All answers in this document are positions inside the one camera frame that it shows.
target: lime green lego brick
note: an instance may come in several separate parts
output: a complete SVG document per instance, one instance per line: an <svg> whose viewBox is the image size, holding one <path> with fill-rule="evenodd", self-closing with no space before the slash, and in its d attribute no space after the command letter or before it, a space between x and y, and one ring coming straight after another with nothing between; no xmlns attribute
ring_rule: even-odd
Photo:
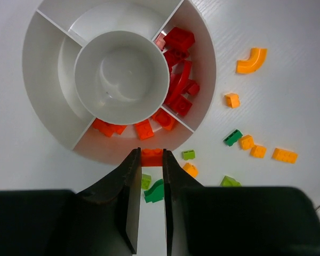
<svg viewBox="0 0 320 256"><path fill-rule="evenodd" d="M226 139L224 139L224 143L231 147L234 143L237 142L242 137L242 133L239 130L235 130L232 134L230 134Z"/></svg>
<svg viewBox="0 0 320 256"><path fill-rule="evenodd" d="M151 184L151 176L147 174L142 175L141 188L147 190Z"/></svg>
<svg viewBox="0 0 320 256"><path fill-rule="evenodd" d="M222 186L222 187L241 187L242 185L234 178L231 178L229 176L224 176L220 186Z"/></svg>
<svg viewBox="0 0 320 256"><path fill-rule="evenodd" d="M182 158L186 161L189 159L194 159L196 158L196 153L194 152L194 150L183 151Z"/></svg>
<svg viewBox="0 0 320 256"><path fill-rule="evenodd" d="M150 190L145 191L144 194L146 203L156 203L163 200L165 196L164 180L160 179L156 181Z"/></svg>

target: white cup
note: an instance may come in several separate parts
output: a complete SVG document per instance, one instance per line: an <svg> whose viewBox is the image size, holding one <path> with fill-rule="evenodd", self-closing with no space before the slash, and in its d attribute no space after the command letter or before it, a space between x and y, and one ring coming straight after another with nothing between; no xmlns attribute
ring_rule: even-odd
<svg viewBox="0 0 320 256"><path fill-rule="evenodd" d="M111 31L90 41L75 62L79 99L95 117L128 125L160 108L169 89L169 68L159 48L128 31Z"/></svg>

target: yellow-orange lego brick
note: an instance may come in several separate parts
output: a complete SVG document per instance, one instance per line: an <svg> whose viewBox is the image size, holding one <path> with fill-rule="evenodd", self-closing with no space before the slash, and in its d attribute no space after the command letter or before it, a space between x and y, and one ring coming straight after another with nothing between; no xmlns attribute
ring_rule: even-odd
<svg viewBox="0 0 320 256"><path fill-rule="evenodd" d="M275 148L272 158L277 161L295 164L295 162L298 159L298 156L299 155L295 152L291 152L291 151L280 149L280 148Z"/></svg>
<svg viewBox="0 0 320 256"><path fill-rule="evenodd" d="M190 164L190 163L186 163L184 166L183 166L183 169L188 173L190 174L193 178L197 177L198 176L198 169Z"/></svg>
<svg viewBox="0 0 320 256"><path fill-rule="evenodd" d="M239 101L239 96L236 93L229 93L225 95L226 104L230 108L238 108L241 105L241 102Z"/></svg>
<svg viewBox="0 0 320 256"><path fill-rule="evenodd" d="M243 136L239 139L239 144L243 150L248 150L255 146L254 140L250 135Z"/></svg>
<svg viewBox="0 0 320 256"><path fill-rule="evenodd" d="M253 157L264 158L264 156L266 155L266 151L267 149L264 146L255 145L251 149L250 155L252 155Z"/></svg>

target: red lego brick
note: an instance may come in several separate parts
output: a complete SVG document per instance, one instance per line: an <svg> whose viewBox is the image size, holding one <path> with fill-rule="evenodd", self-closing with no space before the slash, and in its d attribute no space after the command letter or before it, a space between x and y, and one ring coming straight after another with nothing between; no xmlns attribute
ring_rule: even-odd
<svg viewBox="0 0 320 256"><path fill-rule="evenodd" d="M169 92L166 99L165 99L165 104L169 105L175 100L184 90L187 82L188 82L188 77L190 76L191 73L191 67L192 67L192 62L188 60L184 60L184 65L183 65L183 72L181 74L181 77L177 83L177 85L174 87L173 92Z"/></svg>
<svg viewBox="0 0 320 256"><path fill-rule="evenodd" d="M154 43L159 47L160 51L165 49L166 41L164 40L165 35L160 33L158 37L155 39Z"/></svg>
<svg viewBox="0 0 320 256"><path fill-rule="evenodd" d="M149 120L144 120L138 124L134 124L140 140L145 140L154 136L154 132L150 126Z"/></svg>
<svg viewBox="0 0 320 256"><path fill-rule="evenodd" d="M165 59L167 61L167 64L170 68L172 68L174 65L178 64L180 61L186 59L190 56L188 51L178 51L174 48L166 51L164 53Z"/></svg>
<svg viewBox="0 0 320 256"><path fill-rule="evenodd" d="M124 130L127 128L127 125L117 125L117 124L111 124L111 128L116 132L118 135L121 135Z"/></svg>
<svg viewBox="0 0 320 256"><path fill-rule="evenodd" d="M92 127L96 130L99 130L101 133L103 133L107 137L111 137L114 134L114 130L110 126L110 124L98 118L96 118L96 120L92 123Z"/></svg>
<svg viewBox="0 0 320 256"><path fill-rule="evenodd" d="M162 149L143 149L141 151L141 166L162 166Z"/></svg>
<svg viewBox="0 0 320 256"><path fill-rule="evenodd" d="M201 87L194 80L188 80L184 93L188 93L191 96L195 96L200 91Z"/></svg>
<svg viewBox="0 0 320 256"><path fill-rule="evenodd" d="M164 40L169 46L179 51L187 51L194 43L194 34L190 31L175 27L165 37Z"/></svg>
<svg viewBox="0 0 320 256"><path fill-rule="evenodd" d="M173 118L170 114L168 114L163 109L160 109L157 114L153 118L154 121L158 122L163 129L171 131L174 128L177 120Z"/></svg>
<svg viewBox="0 0 320 256"><path fill-rule="evenodd" d="M192 103L182 95L179 95L173 103L170 104L170 108L181 116L186 116L191 107Z"/></svg>

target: curved orange lego piece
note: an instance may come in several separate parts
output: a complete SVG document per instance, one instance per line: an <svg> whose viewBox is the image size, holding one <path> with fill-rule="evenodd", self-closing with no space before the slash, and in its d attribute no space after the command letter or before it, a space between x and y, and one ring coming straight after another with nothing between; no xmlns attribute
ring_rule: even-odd
<svg viewBox="0 0 320 256"><path fill-rule="evenodd" d="M258 70L267 57L267 49L251 48L250 58L248 60L237 61L237 73L249 74Z"/></svg>

